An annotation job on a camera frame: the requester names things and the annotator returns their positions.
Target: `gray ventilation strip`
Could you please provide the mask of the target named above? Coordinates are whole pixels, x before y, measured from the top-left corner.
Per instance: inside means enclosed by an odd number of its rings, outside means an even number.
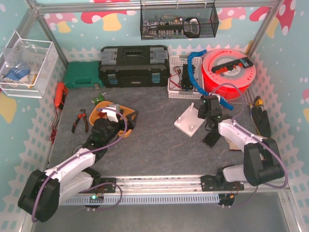
[[[61,205],[113,205],[119,195],[105,195],[104,200],[92,200],[91,196],[74,196]],[[218,203],[218,194],[175,194],[175,195],[131,195],[123,196],[120,204],[186,204],[186,203]]]

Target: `blue item in basket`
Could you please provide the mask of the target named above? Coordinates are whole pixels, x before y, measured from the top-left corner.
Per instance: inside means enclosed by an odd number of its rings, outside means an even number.
[[[27,76],[29,73],[30,68],[27,65],[18,65],[16,68],[11,68],[4,78],[12,81],[20,81],[20,79]]]

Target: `red round container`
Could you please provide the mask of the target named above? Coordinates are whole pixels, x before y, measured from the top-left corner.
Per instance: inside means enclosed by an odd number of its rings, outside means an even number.
[[[242,93],[245,93],[256,75],[254,65],[246,69],[237,66],[236,69],[222,74],[215,74],[211,71],[214,66],[244,58],[245,56],[242,52],[233,49],[215,49],[206,53],[202,64],[204,89],[210,93],[223,83],[231,83],[237,86]],[[228,100],[240,97],[238,91],[232,86],[222,86],[216,93]]]

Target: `black mesh basket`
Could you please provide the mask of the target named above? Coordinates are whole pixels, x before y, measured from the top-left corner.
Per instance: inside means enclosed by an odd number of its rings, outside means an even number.
[[[142,40],[212,38],[219,25],[214,2],[147,4],[140,2]]]

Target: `robotic arm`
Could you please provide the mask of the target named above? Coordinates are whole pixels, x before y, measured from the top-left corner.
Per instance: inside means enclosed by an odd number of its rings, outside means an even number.
[[[255,135],[233,121],[230,115],[223,115],[217,96],[210,95],[204,98],[198,117],[206,118],[211,129],[203,142],[213,147],[220,137],[224,136],[244,153],[243,165],[223,169],[227,182],[248,182],[257,186],[284,176],[282,165],[272,154],[274,152],[280,159],[276,141]]]
[[[104,108],[104,111],[111,111],[113,114],[108,114],[108,119],[99,118],[94,122],[91,135],[77,153],[45,172],[35,170],[30,174],[19,198],[18,207],[29,214],[32,214],[33,209],[36,208],[35,218],[45,222],[52,217],[61,202],[82,190],[100,184],[100,174],[89,169],[107,152],[107,148],[101,150],[99,148],[107,146],[119,131],[125,128],[134,129],[138,115],[138,112],[127,115],[126,127],[126,122],[116,115],[118,113],[113,106]],[[36,205],[39,191],[48,178]]]

